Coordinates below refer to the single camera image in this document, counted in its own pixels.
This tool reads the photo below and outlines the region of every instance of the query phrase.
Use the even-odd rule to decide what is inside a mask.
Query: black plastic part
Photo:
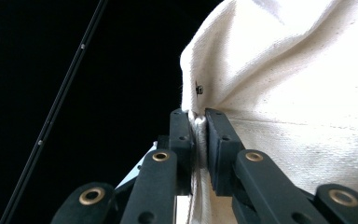
[[[356,203],[345,204],[346,202],[355,202],[345,195],[341,195],[341,198],[339,198],[339,195],[333,196],[338,196],[338,201],[342,200],[344,203],[337,203],[334,201],[330,196],[330,192],[335,189],[349,193],[357,201],[357,205]],[[358,223],[358,192],[353,189],[338,184],[321,185],[316,190],[314,204],[331,223]]]
[[[104,190],[104,196],[100,201],[94,204],[82,204],[80,195],[88,189],[101,188]],[[76,189],[62,204],[60,209],[52,219],[52,224],[62,223],[84,223],[97,224],[104,223],[108,212],[111,210],[114,200],[114,189],[105,183],[89,183]]]
[[[251,161],[246,158],[247,153],[256,153],[262,159],[256,157]],[[241,151],[236,174],[262,223],[327,223],[267,154],[249,149]]]
[[[177,195],[188,195],[191,191],[191,129],[187,113],[181,109],[173,110],[170,120],[169,149],[178,158],[177,164]]]
[[[127,203],[130,199],[135,181],[136,181],[136,177],[134,177],[129,182],[123,184],[119,188],[115,189],[114,204],[112,205],[112,210],[108,214],[108,217],[106,218],[106,221],[104,223],[109,223],[109,224],[120,223],[120,220],[123,217],[124,211],[126,209]]]
[[[255,210],[255,207],[252,204],[251,199],[249,198],[248,193],[246,192],[246,189],[243,187],[241,180],[238,178],[238,176],[235,174],[235,167],[234,169],[234,175],[233,176],[233,186],[232,186],[232,197],[239,202],[239,203],[243,203],[244,205],[250,207],[251,209]]]
[[[156,149],[167,149],[170,147],[170,137],[168,135],[159,135]]]
[[[226,115],[207,108],[208,168],[212,187],[217,196],[232,195],[232,165],[244,146]]]
[[[261,223],[260,217],[258,217],[255,210],[253,210],[248,205],[241,203],[235,195],[232,196],[232,211],[234,212],[235,218],[237,219],[238,223]]]
[[[176,160],[176,154],[169,150],[146,154],[120,223],[174,223]]]
[[[306,190],[303,189],[299,189],[305,197],[307,197],[308,201],[310,201],[311,203],[313,203],[313,200],[315,199],[315,196],[309,192],[307,192]]]

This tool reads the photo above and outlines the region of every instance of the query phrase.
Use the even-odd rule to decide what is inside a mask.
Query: bolt hole
[[[229,138],[229,136],[227,136],[227,135],[223,135],[223,136],[222,136],[222,139],[223,139],[224,141],[229,141],[229,140],[231,140],[231,138]]]
[[[169,157],[170,155],[165,152],[158,152],[153,154],[153,160],[155,161],[166,161]]]
[[[249,161],[262,161],[263,160],[263,156],[256,152],[248,152],[245,154],[245,157]]]
[[[83,205],[91,205],[98,203],[104,197],[105,191],[103,188],[95,187],[85,190],[80,194],[79,202]]]
[[[310,218],[302,213],[297,213],[297,212],[293,213],[292,219],[298,224],[310,224],[311,223]]]
[[[340,203],[344,206],[355,207],[358,205],[357,199],[345,190],[330,189],[328,194],[334,202]]]
[[[93,200],[96,199],[98,197],[98,195],[100,195],[100,193],[98,193],[97,191],[92,191],[86,194],[86,198]]]
[[[155,221],[155,217],[151,212],[143,212],[138,216],[138,222],[142,224],[149,224]]]

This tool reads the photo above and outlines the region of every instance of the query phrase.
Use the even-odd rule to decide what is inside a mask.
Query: fabric texture
[[[269,154],[298,187],[314,193],[338,183],[358,191],[358,1],[226,0],[180,64],[182,109],[196,114],[190,122],[198,138],[206,122],[196,120],[205,107],[218,109],[247,148]],[[194,200],[204,201],[193,205],[204,211],[197,217],[194,206],[190,223],[218,223],[211,217],[220,199],[206,193],[210,185],[193,184],[203,195]]]

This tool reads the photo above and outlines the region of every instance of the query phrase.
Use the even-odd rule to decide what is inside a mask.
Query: black background
[[[0,217],[97,0],[0,1]],[[116,186],[180,107],[180,54],[218,1],[110,0],[13,223],[49,223],[91,181]]]

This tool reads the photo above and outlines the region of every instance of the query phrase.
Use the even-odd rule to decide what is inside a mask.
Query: white towel
[[[358,1],[226,0],[180,63],[193,127],[205,107],[222,110],[245,146],[269,154],[298,187],[358,191]],[[197,183],[199,195],[210,191]],[[190,222],[232,216],[227,199],[209,194],[199,203],[208,211],[195,217],[193,207]]]

